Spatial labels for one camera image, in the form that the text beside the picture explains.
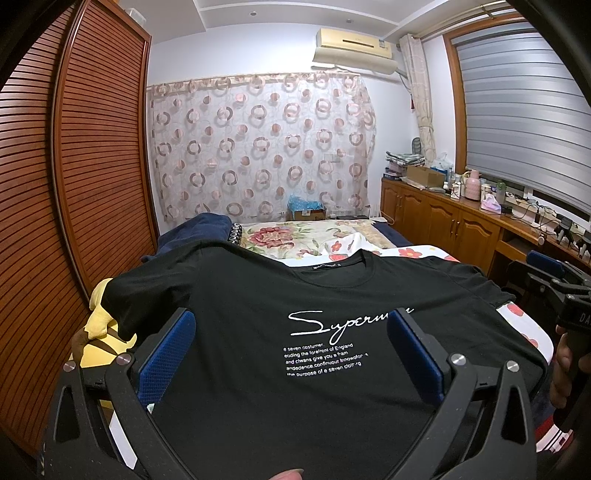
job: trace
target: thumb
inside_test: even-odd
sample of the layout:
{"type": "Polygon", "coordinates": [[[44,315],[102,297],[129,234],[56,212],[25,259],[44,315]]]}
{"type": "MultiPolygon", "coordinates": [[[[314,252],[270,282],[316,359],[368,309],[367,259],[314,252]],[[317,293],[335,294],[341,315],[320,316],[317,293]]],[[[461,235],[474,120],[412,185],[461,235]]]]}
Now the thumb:
{"type": "Polygon", "coordinates": [[[591,353],[579,359],[579,368],[585,374],[591,374],[591,353]]]}
{"type": "Polygon", "coordinates": [[[302,473],[304,473],[304,471],[301,468],[296,468],[294,470],[288,470],[287,472],[278,473],[269,480],[302,480],[302,473]]]}

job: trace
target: metal screw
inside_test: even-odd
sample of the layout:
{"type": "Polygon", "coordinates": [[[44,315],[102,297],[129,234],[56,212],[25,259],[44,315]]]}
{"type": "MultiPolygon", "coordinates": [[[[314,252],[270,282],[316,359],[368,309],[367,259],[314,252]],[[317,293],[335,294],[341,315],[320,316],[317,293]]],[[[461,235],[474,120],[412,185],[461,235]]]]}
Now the metal screw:
{"type": "Polygon", "coordinates": [[[509,360],[507,362],[507,370],[509,370],[513,373],[517,373],[519,371],[519,364],[517,362],[515,362],[514,360],[509,360]]]}
{"type": "Polygon", "coordinates": [[[121,353],[120,355],[117,355],[115,361],[117,362],[117,365],[127,365],[131,362],[131,355],[128,353],[121,353]]]}
{"type": "Polygon", "coordinates": [[[76,368],[76,362],[74,360],[68,360],[64,364],[64,372],[71,372],[76,368]]]}
{"type": "Polygon", "coordinates": [[[454,365],[466,365],[466,357],[463,356],[461,353],[454,353],[452,355],[452,363],[454,365]]]}

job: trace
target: floral bedsheet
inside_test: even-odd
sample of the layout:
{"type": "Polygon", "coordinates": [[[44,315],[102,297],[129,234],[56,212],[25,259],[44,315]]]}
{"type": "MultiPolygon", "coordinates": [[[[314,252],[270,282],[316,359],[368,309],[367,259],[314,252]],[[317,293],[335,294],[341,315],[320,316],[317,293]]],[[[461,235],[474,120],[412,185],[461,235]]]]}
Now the floral bedsheet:
{"type": "Polygon", "coordinates": [[[265,257],[302,258],[321,255],[322,245],[329,240],[361,233],[378,248],[395,245],[379,230],[372,220],[322,220],[315,222],[267,222],[242,225],[240,245],[265,257]]]}

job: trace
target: beige curtain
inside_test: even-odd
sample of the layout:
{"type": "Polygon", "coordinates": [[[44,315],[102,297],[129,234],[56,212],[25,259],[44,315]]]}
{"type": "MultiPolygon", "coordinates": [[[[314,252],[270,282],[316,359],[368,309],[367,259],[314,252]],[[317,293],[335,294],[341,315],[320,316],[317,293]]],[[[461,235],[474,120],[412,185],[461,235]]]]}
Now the beige curtain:
{"type": "Polygon", "coordinates": [[[408,34],[400,39],[400,48],[406,64],[408,79],[411,83],[411,93],[414,111],[417,115],[423,155],[425,156],[426,165],[431,166],[431,163],[437,157],[437,153],[435,150],[435,137],[433,136],[431,87],[429,85],[429,73],[423,44],[418,38],[408,34]]]}
{"type": "Polygon", "coordinates": [[[148,89],[149,159],[173,228],[202,212],[285,219],[291,194],[367,213],[375,115],[361,77],[246,75],[148,89]]]}

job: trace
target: hand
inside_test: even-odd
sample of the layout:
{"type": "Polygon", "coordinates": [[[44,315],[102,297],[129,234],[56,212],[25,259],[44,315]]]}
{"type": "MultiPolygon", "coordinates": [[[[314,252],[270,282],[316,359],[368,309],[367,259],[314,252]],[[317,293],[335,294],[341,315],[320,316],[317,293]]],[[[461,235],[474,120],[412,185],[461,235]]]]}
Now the hand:
{"type": "Polygon", "coordinates": [[[287,472],[278,473],[269,480],[302,480],[301,474],[304,471],[301,468],[295,470],[288,470],[287,472]]]}
{"type": "MultiPolygon", "coordinates": [[[[550,385],[550,401],[556,408],[565,408],[566,399],[573,387],[568,376],[570,366],[573,363],[573,353],[567,346],[569,334],[566,329],[557,326],[556,333],[562,335],[556,348],[556,363],[552,373],[552,384],[550,385]]],[[[579,359],[581,372],[591,374],[591,353],[579,359]]]]}

